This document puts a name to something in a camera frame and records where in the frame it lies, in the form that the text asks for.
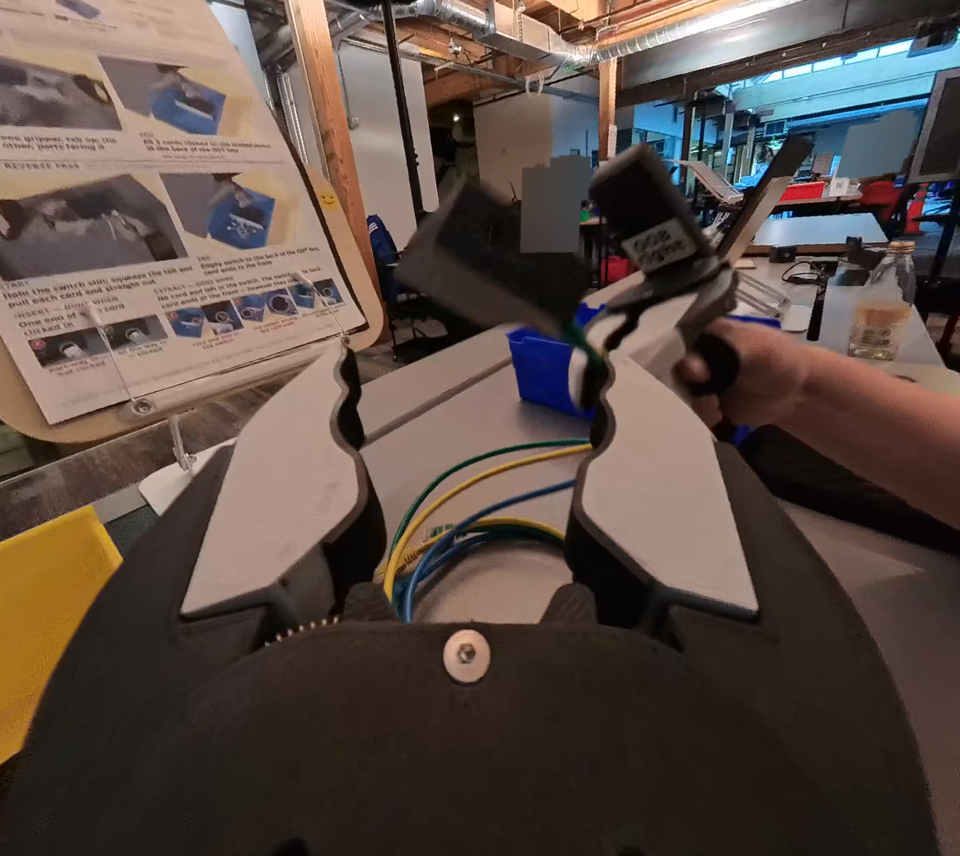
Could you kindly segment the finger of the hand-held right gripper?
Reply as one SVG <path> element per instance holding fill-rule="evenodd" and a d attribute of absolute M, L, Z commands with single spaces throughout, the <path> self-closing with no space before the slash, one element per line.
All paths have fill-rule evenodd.
<path fill-rule="evenodd" d="M 695 354 L 676 325 L 642 315 L 616 347 L 609 346 L 607 362 L 613 374 L 633 368 L 661 384 L 683 384 L 682 364 Z"/>
<path fill-rule="evenodd" d="M 584 330 L 587 347 L 592 350 L 617 347 L 620 339 L 638 325 L 642 316 L 656 323 L 677 326 L 679 310 L 670 307 L 675 305 L 677 299 L 677 295 L 654 293 L 623 293 L 613 298 Z"/>

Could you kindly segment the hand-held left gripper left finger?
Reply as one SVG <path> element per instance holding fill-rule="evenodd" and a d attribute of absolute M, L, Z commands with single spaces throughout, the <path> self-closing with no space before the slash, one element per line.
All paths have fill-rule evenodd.
<path fill-rule="evenodd" d="M 336 343 L 240 431 L 181 615 L 330 617 L 372 579 L 387 531 L 361 455 L 360 398 L 354 351 Z"/>

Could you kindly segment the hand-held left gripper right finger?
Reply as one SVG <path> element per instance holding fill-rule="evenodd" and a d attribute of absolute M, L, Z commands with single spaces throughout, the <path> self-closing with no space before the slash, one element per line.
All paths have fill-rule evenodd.
<path fill-rule="evenodd" d="M 760 604 L 714 437 L 689 402 L 612 354 L 599 443 L 573 490 L 567 565 L 600 620 L 661 620 L 672 606 L 753 620 Z"/>

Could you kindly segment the blue plastic bin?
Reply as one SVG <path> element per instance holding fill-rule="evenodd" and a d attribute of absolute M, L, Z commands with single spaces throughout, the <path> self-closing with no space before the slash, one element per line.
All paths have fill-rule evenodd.
<path fill-rule="evenodd" d="M 582 329 L 606 309 L 606 304 L 591 308 L 586 302 L 578 307 L 574 320 Z M 780 330 L 779 320 L 751 314 L 735 314 L 738 322 L 757 323 Z M 519 397 L 527 402 L 546 407 L 575 418 L 593 420 L 592 408 L 582 409 L 570 388 L 573 349 L 561 340 L 544 335 L 531 327 L 519 327 L 507 333 L 511 362 Z M 719 430 L 718 439 L 737 449 L 745 444 L 752 428 L 726 423 Z"/>

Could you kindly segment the black ethernet switch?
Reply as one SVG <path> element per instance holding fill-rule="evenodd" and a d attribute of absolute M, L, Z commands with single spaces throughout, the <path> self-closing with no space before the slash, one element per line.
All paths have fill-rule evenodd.
<path fill-rule="evenodd" d="M 519 323 L 561 339 L 591 277 L 578 252 L 522 252 L 521 217 L 499 193 L 463 182 L 427 214 L 396 281 L 477 326 Z"/>

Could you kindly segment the yellow plastic bin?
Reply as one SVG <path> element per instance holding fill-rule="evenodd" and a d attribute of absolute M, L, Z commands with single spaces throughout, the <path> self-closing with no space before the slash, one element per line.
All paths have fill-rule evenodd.
<path fill-rule="evenodd" d="M 2 541 L 2 764 L 21 751 L 47 682 L 122 561 L 90 505 Z"/>

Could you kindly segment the person's right forearm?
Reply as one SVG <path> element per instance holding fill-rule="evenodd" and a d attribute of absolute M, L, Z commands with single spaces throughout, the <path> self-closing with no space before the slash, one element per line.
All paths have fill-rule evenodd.
<path fill-rule="evenodd" d="M 800 347 L 777 425 L 863 480 L 958 529 L 959 401 L 864 361 Z"/>

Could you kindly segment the person's right hand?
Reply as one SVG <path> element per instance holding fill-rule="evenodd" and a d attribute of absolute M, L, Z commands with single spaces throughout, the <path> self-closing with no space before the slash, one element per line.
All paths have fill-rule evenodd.
<path fill-rule="evenodd" d="M 787 429 L 805 402 L 819 349 L 772 327 L 730 319 L 712 323 L 707 333 L 736 352 L 739 369 L 724 393 L 692 398 L 692 411 L 709 427 L 730 422 Z"/>

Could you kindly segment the white stand base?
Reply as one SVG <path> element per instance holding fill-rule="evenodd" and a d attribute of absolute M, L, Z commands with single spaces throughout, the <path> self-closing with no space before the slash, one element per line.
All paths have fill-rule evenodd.
<path fill-rule="evenodd" d="M 174 462 L 151 473 L 136 485 L 145 504 L 157 517 L 162 516 L 213 456 L 218 451 L 233 446 L 234 442 L 234 439 L 228 439 L 193 454 L 188 469 Z"/>

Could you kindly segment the slanted display stand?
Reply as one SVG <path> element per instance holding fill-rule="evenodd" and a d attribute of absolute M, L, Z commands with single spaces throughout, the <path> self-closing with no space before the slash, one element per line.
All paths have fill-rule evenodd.
<path fill-rule="evenodd" d="M 720 259 L 735 265 L 745 255 L 812 148 L 810 138 L 788 135 L 750 192 L 737 190 L 705 163 L 669 160 L 692 174 L 707 196 L 717 203 L 719 218 L 707 237 Z"/>

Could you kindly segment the clear poster holder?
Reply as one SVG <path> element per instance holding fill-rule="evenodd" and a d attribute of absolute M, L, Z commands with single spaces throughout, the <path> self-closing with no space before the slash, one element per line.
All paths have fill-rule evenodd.
<path fill-rule="evenodd" d="M 353 346 L 351 336 L 344 328 L 339 316 L 337 315 L 337 311 L 334 309 L 333 304 L 330 302 L 330 299 L 325 292 L 321 290 L 315 282 L 311 282 L 304 272 L 297 270 L 294 272 L 294 278 L 303 286 L 309 287 L 312 291 L 314 291 L 315 295 L 321 301 L 324 310 L 326 310 L 330 319 L 336 323 L 340 330 L 340 345 L 343 349 L 352 350 Z M 128 398 L 127 409 L 129 412 L 134 417 L 138 418 L 146 418 L 147 416 L 150 416 L 156 412 L 157 407 L 152 399 L 136 394 L 132 386 L 127 382 L 116 353 L 114 352 L 114 348 L 110 343 L 110 338 L 107 335 L 105 322 L 100 310 L 97 309 L 92 300 L 87 300 L 83 304 L 83 311 L 84 314 L 89 318 L 90 322 L 92 322 L 102 340 L 106 352 L 109 354 L 121 387 Z M 178 412 L 170 410 L 167 414 L 166 422 L 173 445 L 173 453 L 176 464 L 186 476 L 190 477 L 196 472 L 195 466 L 197 462 L 197 456 L 196 454 L 190 453 L 186 450 L 181 429 L 181 415 Z"/>

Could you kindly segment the grey background table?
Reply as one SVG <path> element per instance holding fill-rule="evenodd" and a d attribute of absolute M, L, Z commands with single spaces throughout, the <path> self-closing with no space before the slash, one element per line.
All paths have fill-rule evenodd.
<path fill-rule="evenodd" d="M 769 217 L 754 235 L 748 251 L 761 253 L 772 248 L 797 247 L 827 252 L 845 247 L 849 237 L 859 238 L 866 246 L 888 243 L 882 226 L 871 213 Z"/>

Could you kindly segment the glass bottle yellow label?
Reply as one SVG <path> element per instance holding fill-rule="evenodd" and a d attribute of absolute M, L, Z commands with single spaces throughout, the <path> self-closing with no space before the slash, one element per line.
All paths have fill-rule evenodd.
<path fill-rule="evenodd" d="M 894 362 L 900 353 L 916 297 L 913 239 L 889 243 L 854 301 L 846 355 Z"/>

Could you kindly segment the red chair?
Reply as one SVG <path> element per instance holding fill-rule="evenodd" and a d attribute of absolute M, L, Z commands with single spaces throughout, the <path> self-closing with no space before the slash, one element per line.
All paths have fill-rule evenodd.
<path fill-rule="evenodd" d="M 874 216 L 887 239 L 920 237 L 929 188 L 928 182 L 900 186 L 895 180 L 876 180 L 861 190 L 859 205 Z"/>

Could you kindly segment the blue jacket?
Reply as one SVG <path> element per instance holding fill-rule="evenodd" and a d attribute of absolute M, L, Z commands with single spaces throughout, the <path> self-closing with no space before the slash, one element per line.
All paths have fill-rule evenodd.
<path fill-rule="evenodd" d="M 366 228 L 374 263 L 384 267 L 396 266 L 401 259 L 400 252 L 381 217 L 368 214 Z"/>

